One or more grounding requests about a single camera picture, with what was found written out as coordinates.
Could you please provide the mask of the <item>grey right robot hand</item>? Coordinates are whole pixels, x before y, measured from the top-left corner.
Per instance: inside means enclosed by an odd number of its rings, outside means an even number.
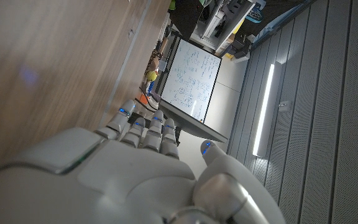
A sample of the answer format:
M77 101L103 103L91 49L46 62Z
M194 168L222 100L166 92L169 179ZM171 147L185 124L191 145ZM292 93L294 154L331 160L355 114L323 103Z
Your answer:
M167 110L131 121L126 101L103 128L71 128L0 164L0 223L284 223L266 188L196 133L206 163L196 177L180 160Z

